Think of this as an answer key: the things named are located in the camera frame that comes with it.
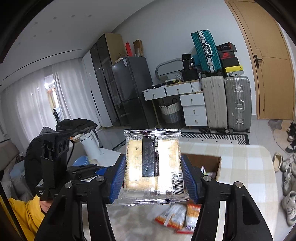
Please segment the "clear soda cracker pack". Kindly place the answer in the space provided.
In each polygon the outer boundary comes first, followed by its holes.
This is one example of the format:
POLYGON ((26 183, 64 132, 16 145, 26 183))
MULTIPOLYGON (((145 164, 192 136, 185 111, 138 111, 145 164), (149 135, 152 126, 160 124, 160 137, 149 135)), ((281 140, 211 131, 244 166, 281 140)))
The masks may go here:
POLYGON ((125 130, 125 137, 125 178, 119 204, 170 204, 189 200, 181 168, 181 130, 125 130))

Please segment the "white orange noodle snack bag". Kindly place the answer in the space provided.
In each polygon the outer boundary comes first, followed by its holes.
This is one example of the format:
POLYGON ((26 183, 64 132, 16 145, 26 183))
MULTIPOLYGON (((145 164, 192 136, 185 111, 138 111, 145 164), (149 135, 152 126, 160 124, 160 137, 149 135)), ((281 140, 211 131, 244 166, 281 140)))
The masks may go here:
POLYGON ((180 230, 185 222, 187 207, 184 204, 172 204, 167 210, 159 214, 154 221, 162 226, 180 230))

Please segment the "large fried noodle snack bag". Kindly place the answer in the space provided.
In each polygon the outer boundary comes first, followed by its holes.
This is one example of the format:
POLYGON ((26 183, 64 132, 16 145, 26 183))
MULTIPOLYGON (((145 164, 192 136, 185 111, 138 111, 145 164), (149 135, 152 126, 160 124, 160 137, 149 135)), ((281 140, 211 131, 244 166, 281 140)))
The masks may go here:
POLYGON ((193 234, 197 220, 199 217, 199 213, 201 211, 201 204, 194 204, 192 202, 189 202, 187 204, 187 212, 185 216, 185 222, 183 227, 180 230, 177 230, 176 233, 182 233, 182 234, 193 234))

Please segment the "blue bowl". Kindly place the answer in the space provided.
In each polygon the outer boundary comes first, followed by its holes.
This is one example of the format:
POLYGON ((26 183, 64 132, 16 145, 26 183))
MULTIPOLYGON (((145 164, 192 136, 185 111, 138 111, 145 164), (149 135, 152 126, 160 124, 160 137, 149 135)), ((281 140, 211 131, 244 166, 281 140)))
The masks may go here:
POLYGON ((87 156, 81 156, 79 157, 74 163, 73 163, 73 167, 77 167, 77 166, 85 166, 85 165, 89 165, 89 159, 87 156))

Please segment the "SF cardboard box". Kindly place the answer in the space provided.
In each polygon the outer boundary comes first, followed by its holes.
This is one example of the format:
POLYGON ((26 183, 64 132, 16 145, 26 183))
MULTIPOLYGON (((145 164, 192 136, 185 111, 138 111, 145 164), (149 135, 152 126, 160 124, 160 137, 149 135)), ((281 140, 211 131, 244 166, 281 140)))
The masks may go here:
POLYGON ((212 178, 218 181, 221 169, 222 158, 218 156, 185 154, 193 167, 203 168, 202 173, 210 174, 212 178))

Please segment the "white electric kettle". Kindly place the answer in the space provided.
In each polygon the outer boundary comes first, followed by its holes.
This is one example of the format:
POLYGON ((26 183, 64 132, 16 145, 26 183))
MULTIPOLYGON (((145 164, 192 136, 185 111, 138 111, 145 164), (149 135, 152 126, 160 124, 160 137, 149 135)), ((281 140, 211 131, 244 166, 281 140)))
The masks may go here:
POLYGON ((103 155, 99 147, 99 141, 94 132, 84 134, 79 138, 89 160, 99 161, 103 155))

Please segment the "checked tablecloth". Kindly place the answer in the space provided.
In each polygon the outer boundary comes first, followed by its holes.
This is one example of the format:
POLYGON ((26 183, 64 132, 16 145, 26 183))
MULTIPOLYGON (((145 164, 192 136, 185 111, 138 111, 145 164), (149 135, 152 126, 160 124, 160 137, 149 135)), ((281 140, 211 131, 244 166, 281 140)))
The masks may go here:
MULTIPOLYGON (((278 216, 278 188, 270 152, 258 145, 203 144, 180 140, 184 154, 221 158, 220 183, 240 181, 257 204, 271 235, 275 235, 278 216)), ((116 240, 191 240, 191 235, 175 233, 154 222, 168 205, 107 206, 116 240)))

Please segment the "woven laundry basket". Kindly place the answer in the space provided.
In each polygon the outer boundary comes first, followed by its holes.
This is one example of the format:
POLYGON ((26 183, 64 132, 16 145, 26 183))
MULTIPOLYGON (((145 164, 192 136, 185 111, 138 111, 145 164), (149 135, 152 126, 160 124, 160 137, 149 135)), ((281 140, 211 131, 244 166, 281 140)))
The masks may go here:
POLYGON ((161 103, 159 106, 161 109, 162 117, 168 124, 174 124, 182 118, 182 107, 176 98, 172 99, 171 104, 161 103))

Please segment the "white drawer desk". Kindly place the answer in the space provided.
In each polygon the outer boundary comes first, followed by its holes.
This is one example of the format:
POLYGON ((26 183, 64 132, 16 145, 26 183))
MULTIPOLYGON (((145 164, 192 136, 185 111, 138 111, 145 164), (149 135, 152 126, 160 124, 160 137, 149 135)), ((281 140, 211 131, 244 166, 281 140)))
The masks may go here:
POLYGON ((143 91, 144 99, 159 104, 172 105, 178 102, 183 112, 185 125, 207 126, 204 94, 199 80, 163 85, 143 91))

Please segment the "beige hard suitcase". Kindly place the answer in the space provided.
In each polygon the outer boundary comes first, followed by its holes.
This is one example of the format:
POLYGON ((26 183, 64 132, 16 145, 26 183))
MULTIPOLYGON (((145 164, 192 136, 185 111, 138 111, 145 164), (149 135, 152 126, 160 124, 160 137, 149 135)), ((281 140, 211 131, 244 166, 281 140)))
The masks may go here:
POLYGON ((227 103, 223 76, 201 79, 208 127, 226 132, 228 127, 227 103))

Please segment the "silver aluminium suitcase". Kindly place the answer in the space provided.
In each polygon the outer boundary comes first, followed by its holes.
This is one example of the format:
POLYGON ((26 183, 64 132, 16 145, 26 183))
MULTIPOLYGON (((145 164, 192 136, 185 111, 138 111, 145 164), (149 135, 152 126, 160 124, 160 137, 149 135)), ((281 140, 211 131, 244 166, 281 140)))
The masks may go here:
POLYGON ((232 132, 250 132, 251 89, 247 76, 232 76, 224 79, 228 127, 232 132))

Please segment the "black refrigerator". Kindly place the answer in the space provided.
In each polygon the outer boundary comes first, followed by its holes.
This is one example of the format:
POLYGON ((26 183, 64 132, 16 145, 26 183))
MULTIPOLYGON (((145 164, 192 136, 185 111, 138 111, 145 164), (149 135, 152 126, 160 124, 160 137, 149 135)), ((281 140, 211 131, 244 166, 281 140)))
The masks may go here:
POLYGON ((134 130, 154 128, 157 125, 154 108, 143 94, 152 86, 145 57, 125 57, 112 66, 112 72, 130 127, 134 130))

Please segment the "teal hard suitcase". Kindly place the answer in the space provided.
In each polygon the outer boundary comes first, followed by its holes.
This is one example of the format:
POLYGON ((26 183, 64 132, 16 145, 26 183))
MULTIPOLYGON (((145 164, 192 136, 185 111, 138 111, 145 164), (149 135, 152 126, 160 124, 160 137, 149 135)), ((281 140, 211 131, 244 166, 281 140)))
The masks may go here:
POLYGON ((223 75, 220 57, 213 36, 209 30, 191 33, 202 71, 207 74, 223 75))

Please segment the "stack of shoe boxes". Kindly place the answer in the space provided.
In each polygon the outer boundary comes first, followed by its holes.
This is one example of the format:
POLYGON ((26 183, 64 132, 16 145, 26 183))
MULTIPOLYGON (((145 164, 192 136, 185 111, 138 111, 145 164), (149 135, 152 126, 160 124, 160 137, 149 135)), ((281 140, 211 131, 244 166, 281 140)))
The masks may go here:
POLYGON ((243 67, 235 55, 237 50, 234 44, 227 42, 216 46, 216 48, 226 77, 244 75, 243 67))

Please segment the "wooden door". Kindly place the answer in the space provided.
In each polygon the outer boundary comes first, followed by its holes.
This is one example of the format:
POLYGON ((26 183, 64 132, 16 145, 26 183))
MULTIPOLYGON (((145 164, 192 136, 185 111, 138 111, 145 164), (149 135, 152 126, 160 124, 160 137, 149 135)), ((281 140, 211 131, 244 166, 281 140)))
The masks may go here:
POLYGON ((283 32, 255 1, 226 1, 246 42, 255 82, 259 119, 293 120, 295 75, 283 32))

